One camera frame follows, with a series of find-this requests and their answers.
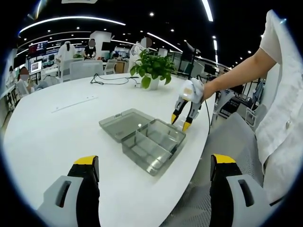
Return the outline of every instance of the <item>person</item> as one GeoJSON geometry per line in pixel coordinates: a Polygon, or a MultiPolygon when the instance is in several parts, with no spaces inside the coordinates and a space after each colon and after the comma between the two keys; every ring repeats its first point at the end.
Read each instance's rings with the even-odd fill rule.
{"type": "Polygon", "coordinates": [[[84,49],[84,59],[92,59],[96,56],[96,42],[95,39],[91,39],[89,44],[84,49]]]}
{"type": "MultiPolygon", "coordinates": [[[[20,70],[20,72],[22,72],[23,69],[26,69],[25,66],[23,66],[20,70]]],[[[18,75],[18,81],[22,80],[21,79],[21,75],[18,75]]],[[[27,80],[23,81],[25,83],[25,87],[27,88],[28,92],[31,94],[35,91],[44,89],[48,87],[48,84],[45,81],[40,81],[37,85],[34,85],[33,81],[28,78],[27,80]]]]}
{"type": "Polygon", "coordinates": [[[284,22],[273,10],[269,11],[257,52],[206,83],[202,100],[216,91],[254,81],[266,75],[276,63],[282,64],[276,97],[255,131],[264,174],[263,188],[269,202],[279,201],[286,195],[303,160],[303,64],[284,22]]]}
{"type": "Polygon", "coordinates": [[[6,87],[9,88],[10,86],[12,86],[15,82],[15,79],[16,79],[16,73],[13,70],[13,67],[10,66],[10,68],[9,68],[9,77],[7,78],[6,83],[5,83],[6,87]]]}
{"type": "Polygon", "coordinates": [[[66,41],[59,49],[58,54],[56,55],[56,60],[58,62],[66,61],[73,59],[76,54],[76,48],[74,45],[70,43],[70,41],[66,41]]]}
{"type": "Polygon", "coordinates": [[[129,53],[129,66],[127,72],[131,71],[132,67],[135,65],[135,62],[140,59],[141,52],[145,49],[146,48],[143,47],[140,42],[136,42],[136,44],[132,46],[129,53]]]}

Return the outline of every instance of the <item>hand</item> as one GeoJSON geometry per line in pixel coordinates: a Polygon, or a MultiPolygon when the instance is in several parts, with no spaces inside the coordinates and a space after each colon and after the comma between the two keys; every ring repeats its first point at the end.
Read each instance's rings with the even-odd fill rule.
{"type": "Polygon", "coordinates": [[[204,102],[204,100],[210,98],[216,91],[217,89],[213,81],[204,84],[204,92],[203,97],[201,99],[201,103],[204,102]]]}

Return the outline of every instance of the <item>white table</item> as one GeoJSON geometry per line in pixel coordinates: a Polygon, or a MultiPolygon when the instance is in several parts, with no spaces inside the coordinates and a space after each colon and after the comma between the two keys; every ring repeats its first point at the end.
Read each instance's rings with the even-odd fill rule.
{"type": "MultiPolygon", "coordinates": [[[[37,209],[45,190],[67,175],[75,160],[97,155],[102,227],[158,227],[181,198],[203,152],[209,129],[206,105],[188,129],[181,153],[161,178],[152,177],[122,153],[121,144],[98,122],[130,108],[170,122],[184,80],[173,77],[166,86],[160,82],[156,91],[135,88],[132,80],[103,86],[90,80],[61,83],[21,99],[4,138],[11,176],[21,195],[37,209]]],[[[207,100],[210,121],[214,100],[215,95],[207,100]]],[[[187,104],[184,115],[189,108],[187,104]]]]}

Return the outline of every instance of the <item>plant pot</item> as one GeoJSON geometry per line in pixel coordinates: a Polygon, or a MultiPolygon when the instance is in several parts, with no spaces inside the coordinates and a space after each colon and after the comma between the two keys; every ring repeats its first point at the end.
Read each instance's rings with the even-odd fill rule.
{"type": "Polygon", "coordinates": [[[151,83],[150,83],[149,87],[146,90],[157,90],[159,82],[160,82],[160,77],[158,77],[156,79],[152,79],[151,75],[148,75],[148,77],[151,78],[151,83]]]}

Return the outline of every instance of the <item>potted plant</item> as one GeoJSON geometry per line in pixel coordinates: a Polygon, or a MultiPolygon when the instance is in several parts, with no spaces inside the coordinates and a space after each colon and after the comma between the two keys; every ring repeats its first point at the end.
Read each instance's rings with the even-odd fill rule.
{"type": "Polygon", "coordinates": [[[83,58],[83,56],[82,56],[82,54],[77,53],[77,54],[74,55],[73,58],[83,58]]]}
{"type": "Polygon", "coordinates": [[[170,83],[171,72],[176,72],[176,68],[169,56],[149,55],[147,50],[144,50],[130,72],[132,76],[137,73],[142,77],[142,88],[156,90],[160,80],[165,80],[165,85],[170,83]]]}

